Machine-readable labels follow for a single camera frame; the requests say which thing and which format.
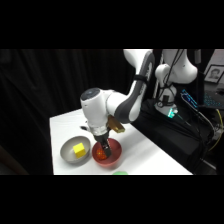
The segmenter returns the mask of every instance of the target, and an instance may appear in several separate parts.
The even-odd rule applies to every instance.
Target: cord
[[[220,140],[221,140],[221,138],[222,138],[222,135],[223,135],[223,121],[222,121],[222,116],[221,116],[219,110],[216,110],[216,111],[218,112],[218,114],[219,114],[219,118],[220,118],[220,121],[221,121],[222,134],[220,135],[220,137],[219,137],[219,139],[217,140],[216,144],[215,144],[211,149],[208,150],[209,152],[212,151],[212,150],[218,145],[218,143],[220,142]]]
[[[208,123],[209,123],[209,125],[211,126],[211,128],[212,128],[212,130],[213,130],[213,136],[215,135],[215,128],[214,128],[214,126],[212,125],[212,123],[209,121],[209,119],[208,118],[206,118],[201,112],[198,112],[189,102],[187,102],[184,98],[183,98],[183,95],[185,95],[185,94],[181,94],[181,98],[182,98],[182,100],[187,104],[187,105],[189,105],[194,111],[196,111],[197,112],[197,114],[200,114]]]
[[[177,51],[177,53],[176,53],[176,55],[175,55],[175,57],[174,57],[174,60],[173,60],[173,62],[172,62],[172,65],[171,65],[171,68],[170,68],[170,71],[169,71],[169,73],[164,77],[164,79],[163,79],[163,83],[164,83],[164,81],[165,81],[165,79],[166,79],[166,77],[168,76],[168,78],[167,78],[167,80],[166,80],[166,83],[164,83],[165,84],[165,86],[167,86],[167,83],[168,83],[168,81],[169,81],[169,79],[170,79],[170,75],[171,75],[171,72],[172,72],[172,70],[173,70],[173,66],[179,61],[179,59],[180,59],[180,57],[178,58],[178,60],[176,60],[176,58],[177,58],[177,56],[178,56],[178,54],[179,54],[179,52],[180,52],[180,49],[178,49],[178,51]],[[165,88],[163,89],[163,91],[161,92],[161,94],[160,94],[160,96],[157,98],[157,105],[158,105],[158,102],[159,102],[159,100],[160,100],[160,97],[163,95],[163,93],[164,93],[164,91],[165,91]]]

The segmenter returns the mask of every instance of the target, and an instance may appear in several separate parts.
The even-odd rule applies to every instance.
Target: sponge
[[[85,150],[85,148],[84,148],[82,143],[74,146],[73,149],[74,149],[74,152],[75,152],[75,155],[76,155],[77,159],[79,159],[79,158],[83,157],[84,155],[86,155],[86,150]]]

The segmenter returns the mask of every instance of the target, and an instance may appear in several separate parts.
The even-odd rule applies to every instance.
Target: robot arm
[[[101,143],[107,157],[111,154],[108,144],[108,116],[114,116],[122,124],[131,123],[138,118],[155,64],[152,49],[124,49],[124,55],[136,68],[137,74],[127,96],[98,88],[89,89],[81,96],[83,113],[88,120],[90,131],[96,141]]]
[[[188,60],[187,49],[164,49],[163,56],[165,64],[156,69],[160,93],[155,108],[173,118],[178,110],[174,104],[177,91],[172,83],[191,83],[196,79],[198,70]]]

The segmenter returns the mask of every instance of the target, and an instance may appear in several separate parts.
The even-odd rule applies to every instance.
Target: black curtain
[[[127,94],[134,75],[122,49],[1,49],[0,145],[30,174],[53,174],[49,118],[92,87]]]

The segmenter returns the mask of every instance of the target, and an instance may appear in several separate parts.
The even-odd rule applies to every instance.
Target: white tabletop
[[[66,163],[60,156],[61,147],[75,136],[85,136],[96,143],[93,135],[80,129],[86,126],[82,110],[77,110],[50,119],[53,168],[55,175],[112,175],[125,171],[129,175],[192,175],[132,125],[124,125],[125,133],[110,132],[110,138],[122,146],[122,156],[116,167],[100,167],[89,157],[79,165]]]

